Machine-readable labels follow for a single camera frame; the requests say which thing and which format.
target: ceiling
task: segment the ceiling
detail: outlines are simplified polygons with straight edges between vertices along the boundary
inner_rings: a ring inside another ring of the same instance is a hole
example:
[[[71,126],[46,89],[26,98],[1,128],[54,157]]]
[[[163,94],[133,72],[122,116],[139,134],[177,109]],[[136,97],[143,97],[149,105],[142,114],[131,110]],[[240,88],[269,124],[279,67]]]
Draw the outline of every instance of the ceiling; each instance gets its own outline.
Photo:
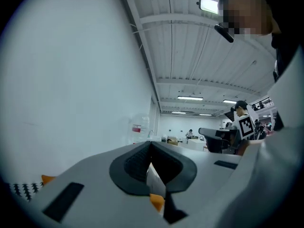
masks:
[[[199,0],[126,1],[162,113],[219,116],[231,107],[223,100],[253,102],[274,84],[271,36],[238,36],[229,43],[213,28],[217,15],[201,11]]]

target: black sleeve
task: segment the black sleeve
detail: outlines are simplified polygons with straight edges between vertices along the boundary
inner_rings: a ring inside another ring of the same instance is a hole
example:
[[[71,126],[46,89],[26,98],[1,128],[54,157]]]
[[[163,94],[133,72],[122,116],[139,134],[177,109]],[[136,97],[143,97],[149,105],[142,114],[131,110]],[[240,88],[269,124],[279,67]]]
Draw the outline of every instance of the black sleeve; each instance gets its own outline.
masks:
[[[282,119],[278,112],[278,113],[276,113],[274,131],[280,131],[282,128],[284,128],[284,125],[283,125]]]

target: ceiling beam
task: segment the ceiling beam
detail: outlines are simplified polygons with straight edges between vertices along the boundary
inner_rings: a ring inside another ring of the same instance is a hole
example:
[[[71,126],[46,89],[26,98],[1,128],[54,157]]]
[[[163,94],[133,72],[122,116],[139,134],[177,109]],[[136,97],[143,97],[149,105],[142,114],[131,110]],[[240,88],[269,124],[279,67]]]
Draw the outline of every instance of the ceiling beam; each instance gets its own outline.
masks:
[[[166,106],[162,108],[163,111],[168,111],[168,112],[172,112],[172,111],[176,111],[176,112],[180,112],[180,111],[189,111],[189,112],[193,112],[194,114],[213,114],[216,110],[209,110],[209,109],[201,109],[201,110],[197,110],[197,109],[188,109],[188,108],[180,108],[180,107],[173,107],[173,106]]]
[[[170,112],[162,112],[162,115],[168,115],[168,116],[183,116],[183,117],[196,117],[196,118],[215,118],[214,116],[200,116],[197,114],[190,115],[190,114],[172,114]]]
[[[202,23],[208,25],[217,25],[218,22],[214,19],[194,15],[194,14],[179,14],[179,13],[163,13],[158,15],[149,15],[140,19],[142,24],[158,22],[158,21],[169,21],[169,20],[183,20],[191,21],[194,23]]]
[[[261,96],[259,92],[255,92],[254,90],[250,89],[245,89],[241,88],[239,86],[231,86],[231,85],[226,85],[222,83],[215,83],[215,82],[210,82],[210,81],[199,81],[199,80],[189,80],[189,79],[169,79],[169,78],[159,78],[157,79],[157,84],[159,85],[164,85],[164,84],[178,84],[178,85],[186,85],[186,86],[209,86],[209,87],[215,87],[215,88],[221,88],[221,89],[230,89],[234,90],[237,92],[242,92],[250,95],[256,95],[256,96]]]
[[[161,99],[161,103],[162,102],[184,104],[185,100],[179,100],[179,99]],[[228,106],[228,104],[226,104],[226,103],[222,103],[222,102],[209,102],[209,101],[204,101],[204,100],[203,101],[191,101],[191,100],[187,100],[186,103],[187,104],[196,104],[196,105],[216,105],[216,106],[223,106],[223,107]]]
[[[166,13],[166,14],[158,14],[158,15],[149,15],[146,17],[140,18],[140,22],[142,24],[146,23],[153,23],[153,22],[159,22],[159,21],[190,21],[193,23],[201,23],[201,24],[207,24],[210,26],[215,26],[218,23],[215,19],[209,19],[203,16],[195,15],[195,14],[179,14],[179,13]],[[259,42],[257,42],[254,39],[251,39],[249,37],[243,37],[243,36],[237,36],[238,39],[250,44],[253,48],[258,49],[259,51],[263,52],[264,55],[269,59],[275,59],[274,55],[272,55],[263,45],[261,45]]]
[[[127,2],[128,2],[129,7],[130,7],[130,10],[131,10],[131,13],[132,13],[132,16],[133,16],[133,19],[135,21],[135,25],[136,25],[137,29],[142,30],[143,25],[141,24],[139,13],[138,13],[135,1],[134,0],[127,0]],[[148,64],[149,64],[149,68],[150,68],[150,72],[151,72],[151,75],[152,75],[152,80],[153,80],[153,83],[155,85],[156,96],[157,96],[158,100],[160,100],[160,94],[158,92],[158,88],[156,87],[155,69],[154,69],[152,58],[151,58],[151,54],[150,54],[150,50],[149,50],[149,46],[148,46],[148,42],[147,42],[145,32],[143,32],[143,31],[139,32],[139,36],[140,36],[141,41],[142,41],[142,47],[145,51],[147,61],[148,61]]]

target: black slot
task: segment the black slot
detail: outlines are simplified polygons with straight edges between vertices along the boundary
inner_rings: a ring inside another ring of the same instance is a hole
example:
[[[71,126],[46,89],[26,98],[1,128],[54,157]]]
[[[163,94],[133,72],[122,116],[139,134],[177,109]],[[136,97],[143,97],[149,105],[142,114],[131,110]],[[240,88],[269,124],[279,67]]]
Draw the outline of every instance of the black slot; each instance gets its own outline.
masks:
[[[51,204],[43,211],[51,219],[60,222],[67,213],[84,185],[71,182],[68,186],[51,202]]]
[[[214,164],[222,166],[222,167],[227,167],[227,168],[230,168],[230,169],[234,169],[234,170],[238,166],[238,164],[230,163],[230,162],[226,162],[226,161],[216,161],[216,162],[214,162]]]

